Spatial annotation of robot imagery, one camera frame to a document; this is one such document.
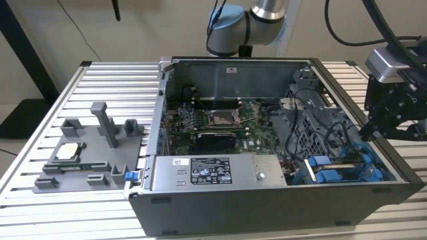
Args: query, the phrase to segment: white wall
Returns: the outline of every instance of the white wall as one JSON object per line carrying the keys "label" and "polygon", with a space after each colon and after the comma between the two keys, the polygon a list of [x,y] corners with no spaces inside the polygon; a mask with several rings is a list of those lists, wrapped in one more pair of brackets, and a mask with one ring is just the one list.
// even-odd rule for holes
{"label": "white wall", "polygon": [[[348,47],[334,41],[325,26],[324,2],[301,0],[284,55],[321,61],[353,60],[362,65],[378,45]],[[376,0],[376,3],[396,35],[427,35],[427,0]],[[360,0],[330,0],[328,15],[336,35],[346,42],[381,39]]]}
{"label": "white wall", "polygon": [[42,97],[0,32],[0,105],[17,104],[30,98]]}
{"label": "white wall", "polygon": [[[248,9],[253,0],[229,0]],[[9,0],[45,68],[61,87],[81,61],[95,56],[55,0]],[[61,0],[102,61],[157,61],[161,56],[206,56],[205,32],[213,0],[119,0],[115,22],[110,0]],[[273,56],[276,46],[253,55]]]}

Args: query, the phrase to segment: blue latch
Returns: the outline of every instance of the blue latch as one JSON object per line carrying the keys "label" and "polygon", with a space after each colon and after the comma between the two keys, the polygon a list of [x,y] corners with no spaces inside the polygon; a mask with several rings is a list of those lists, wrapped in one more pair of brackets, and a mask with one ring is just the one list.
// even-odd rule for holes
{"label": "blue latch", "polygon": [[123,181],[130,181],[130,182],[134,182],[137,181],[139,178],[139,174],[137,171],[127,171],[125,174],[123,174]]}

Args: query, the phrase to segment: metal slotted tabletop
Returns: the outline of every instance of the metal slotted tabletop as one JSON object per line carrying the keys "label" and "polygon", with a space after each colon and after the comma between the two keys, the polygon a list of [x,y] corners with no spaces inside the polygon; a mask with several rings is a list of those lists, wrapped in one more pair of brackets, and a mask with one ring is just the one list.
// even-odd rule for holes
{"label": "metal slotted tabletop", "polygon": [[[324,62],[354,103],[362,107],[366,75],[345,62]],[[65,118],[97,125],[89,108],[106,102],[115,124],[135,119],[143,124],[138,162],[145,162],[154,99],[157,63],[94,62],[81,66],[54,106],[0,180],[0,238],[5,239],[143,239],[145,234],[121,190],[33,194],[31,187],[62,132]],[[390,140],[398,154],[427,183],[427,143]],[[357,226],[280,232],[198,236],[188,239],[260,240],[406,240],[427,239],[427,187],[400,205],[381,207]]]}

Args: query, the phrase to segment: warning label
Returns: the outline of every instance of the warning label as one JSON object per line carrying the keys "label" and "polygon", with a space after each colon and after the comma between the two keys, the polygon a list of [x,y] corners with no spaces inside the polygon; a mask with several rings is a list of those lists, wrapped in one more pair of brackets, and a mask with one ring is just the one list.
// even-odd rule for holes
{"label": "warning label", "polygon": [[232,169],[228,157],[202,157],[190,159],[190,183],[230,184]]}

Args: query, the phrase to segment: screw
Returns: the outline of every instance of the screw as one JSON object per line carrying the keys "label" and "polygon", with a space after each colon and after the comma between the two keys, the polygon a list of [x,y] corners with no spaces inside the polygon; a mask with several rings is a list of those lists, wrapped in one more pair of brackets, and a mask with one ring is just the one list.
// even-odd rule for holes
{"label": "screw", "polygon": [[413,84],[409,84],[408,87],[410,88],[410,90],[414,92],[417,90],[416,86]]}
{"label": "screw", "polygon": [[380,137],[381,137],[381,134],[380,134],[378,131],[374,131],[374,132],[372,133],[372,135],[373,135],[373,137],[376,137],[376,138],[380,138]]}
{"label": "screw", "polygon": [[257,173],[256,173],[256,179],[257,179],[258,181],[261,181],[264,178],[265,178],[264,173],[257,172]]}

